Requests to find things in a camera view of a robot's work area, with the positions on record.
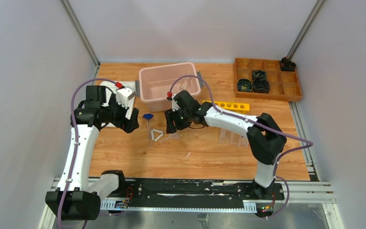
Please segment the small glass beaker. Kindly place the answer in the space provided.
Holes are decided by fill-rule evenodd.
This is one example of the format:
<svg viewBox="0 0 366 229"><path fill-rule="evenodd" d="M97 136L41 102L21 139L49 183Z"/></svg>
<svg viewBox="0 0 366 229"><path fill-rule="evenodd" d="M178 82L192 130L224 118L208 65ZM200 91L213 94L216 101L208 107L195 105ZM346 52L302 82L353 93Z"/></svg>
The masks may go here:
<svg viewBox="0 0 366 229"><path fill-rule="evenodd" d="M180 82L180 86L179 89L180 90L185 90L185 91L190 91L191 89L191 77L184 77L182 78L179 82Z"/></svg>

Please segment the yellow test tube rack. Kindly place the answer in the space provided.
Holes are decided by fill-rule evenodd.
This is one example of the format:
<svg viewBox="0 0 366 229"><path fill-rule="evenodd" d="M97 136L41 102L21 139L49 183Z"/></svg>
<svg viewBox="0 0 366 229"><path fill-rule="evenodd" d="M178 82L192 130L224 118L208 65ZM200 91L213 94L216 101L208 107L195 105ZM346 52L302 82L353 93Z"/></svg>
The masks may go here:
<svg viewBox="0 0 366 229"><path fill-rule="evenodd" d="M235 102L224 102L224 101L214 101L214 103L216 106L219 106L220 108L241 114L245 114L250 111L250 105L246 103L235 103Z"/></svg>

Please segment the clear glass funnel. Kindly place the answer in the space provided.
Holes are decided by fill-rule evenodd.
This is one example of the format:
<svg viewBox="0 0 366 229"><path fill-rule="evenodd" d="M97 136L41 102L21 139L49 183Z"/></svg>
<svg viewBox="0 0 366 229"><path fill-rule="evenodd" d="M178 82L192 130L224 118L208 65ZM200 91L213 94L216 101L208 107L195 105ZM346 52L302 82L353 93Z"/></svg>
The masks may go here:
<svg viewBox="0 0 366 229"><path fill-rule="evenodd" d="M179 140L180 139L180 134L179 132L173 133L173 134L168 134L164 139L161 140L161 142L166 142L169 140Z"/></svg>

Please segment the pink plastic storage bin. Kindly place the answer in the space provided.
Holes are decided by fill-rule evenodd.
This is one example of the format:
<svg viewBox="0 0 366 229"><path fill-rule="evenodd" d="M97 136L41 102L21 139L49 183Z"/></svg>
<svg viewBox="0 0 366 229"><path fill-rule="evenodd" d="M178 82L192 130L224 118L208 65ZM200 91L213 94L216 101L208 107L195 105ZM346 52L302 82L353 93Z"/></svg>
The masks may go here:
<svg viewBox="0 0 366 229"><path fill-rule="evenodd" d="M180 92L179 77L197 75L195 65L191 62L175 63L155 67L142 68L139 71L140 99L147 105L151 113L170 109L172 104L167 100L167 93ZM193 98L201 93L200 82L197 78L191 79L189 91Z"/></svg>

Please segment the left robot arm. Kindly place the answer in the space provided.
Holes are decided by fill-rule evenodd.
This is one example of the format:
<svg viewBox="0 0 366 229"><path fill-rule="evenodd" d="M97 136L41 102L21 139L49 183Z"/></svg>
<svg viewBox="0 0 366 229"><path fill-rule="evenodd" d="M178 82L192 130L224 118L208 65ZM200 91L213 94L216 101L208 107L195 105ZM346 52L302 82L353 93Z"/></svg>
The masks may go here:
<svg viewBox="0 0 366 229"><path fill-rule="evenodd" d="M127 191L121 170L104 171L94 184L89 184L93 148L100 131L107 124L126 133L139 127L139 109L133 106L135 90L117 86L110 97L107 92L103 85L87 86L85 100L71 114L71 146L64 171L56 189L45 197L59 221L95 220L105 198L111 193L122 197Z"/></svg>

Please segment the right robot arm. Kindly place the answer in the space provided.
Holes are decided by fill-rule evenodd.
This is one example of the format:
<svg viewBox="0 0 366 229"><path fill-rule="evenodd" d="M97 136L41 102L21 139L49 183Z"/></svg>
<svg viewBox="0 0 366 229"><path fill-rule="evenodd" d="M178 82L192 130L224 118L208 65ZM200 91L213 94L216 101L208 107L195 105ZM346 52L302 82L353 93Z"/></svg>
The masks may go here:
<svg viewBox="0 0 366 229"><path fill-rule="evenodd" d="M254 195L259 199L271 195L275 181L275 163L287 138L282 135L281 129L269 114L244 115L222 109L211 102L200 104L186 90L177 94L168 92L167 100L172 103L172 108L164 112L168 134L194 124L218 127L247 139L257 160L252 187Z"/></svg>

